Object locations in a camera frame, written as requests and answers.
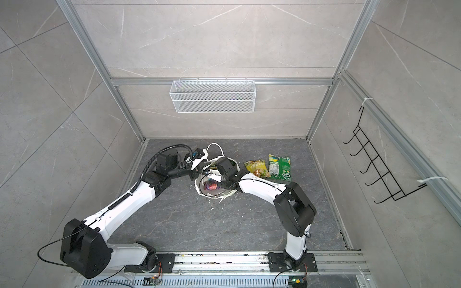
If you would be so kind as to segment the white floral paper bag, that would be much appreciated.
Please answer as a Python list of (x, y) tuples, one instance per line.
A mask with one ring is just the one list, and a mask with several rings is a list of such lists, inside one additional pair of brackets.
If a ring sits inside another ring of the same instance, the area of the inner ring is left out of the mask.
[(237, 192), (237, 185), (236, 184), (225, 184), (224, 183), (224, 180), (223, 180), (223, 177), (222, 177), (222, 182), (220, 182), (220, 186), (221, 188), (218, 189), (218, 190), (214, 190), (214, 191), (206, 191), (205, 188), (204, 188), (204, 182), (205, 181), (208, 181), (208, 180), (211, 180), (209, 179), (209, 177), (207, 177), (207, 174), (208, 174), (208, 171), (210, 169), (216, 169), (218, 170), (217, 166), (216, 166), (216, 163), (224, 157), (224, 152), (222, 150), (222, 147), (213, 142), (211, 144), (208, 145), (208, 147), (206, 148), (206, 150), (208, 151), (209, 153), (209, 150), (212, 146), (216, 146), (219, 148), (220, 150), (220, 154), (211, 159), (210, 158), (210, 154), (208, 156), (208, 159), (207, 159), (207, 162), (205, 162), (207, 164), (207, 167), (206, 169), (203, 171), (203, 173), (201, 175), (199, 175), (199, 177), (194, 180), (194, 188), (196, 189), (196, 192), (200, 195), (200, 196), (203, 196), (205, 198), (209, 198), (209, 199), (213, 199), (213, 200), (220, 200), (220, 202), (222, 202), (224, 199), (232, 196), (233, 194), (235, 194)]

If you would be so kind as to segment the yellow chips snack bag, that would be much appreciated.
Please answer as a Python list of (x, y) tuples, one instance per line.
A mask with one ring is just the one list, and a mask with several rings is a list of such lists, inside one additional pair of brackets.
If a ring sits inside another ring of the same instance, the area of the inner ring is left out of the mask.
[(264, 160), (253, 160), (244, 163), (246, 169), (260, 178), (271, 178)]

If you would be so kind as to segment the green Fox's candy bag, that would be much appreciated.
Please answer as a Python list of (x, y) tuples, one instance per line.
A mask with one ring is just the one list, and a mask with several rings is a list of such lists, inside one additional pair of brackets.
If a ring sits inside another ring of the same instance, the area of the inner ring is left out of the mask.
[(291, 159), (268, 155), (269, 173), (272, 179), (291, 182)]

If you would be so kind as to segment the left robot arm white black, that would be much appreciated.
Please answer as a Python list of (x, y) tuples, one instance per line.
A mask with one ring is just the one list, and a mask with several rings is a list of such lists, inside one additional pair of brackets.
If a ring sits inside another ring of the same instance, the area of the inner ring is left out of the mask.
[(137, 210), (164, 192), (172, 179), (195, 176), (199, 164), (208, 157), (205, 149), (196, 149), (179, 162), (179, 148), (172, 145), (156, 153), (135, 185), (107, 207), (83, 221), (69, 221), (63, 232), (60, 260), (87, 279), (119, 266), (143, 272), (155, 270), (158, 259), (153, 247), (144, 242), (109, 244), (108, 239)]

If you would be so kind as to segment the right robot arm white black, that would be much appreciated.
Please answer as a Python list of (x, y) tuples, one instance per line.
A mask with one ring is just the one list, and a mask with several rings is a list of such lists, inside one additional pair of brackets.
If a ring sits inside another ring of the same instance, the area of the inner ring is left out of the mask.
[(316, 208), (302, 188), (296, 182), (279, 184), (239, 170), (228, 157), (220, 158), (215, 166), (221, 175), (221, 187), (251, 194), (275, 207), (287, 231), (282, 265), (291, 271), (299, 269), (307, 256), (307, 239), (316, 216)]

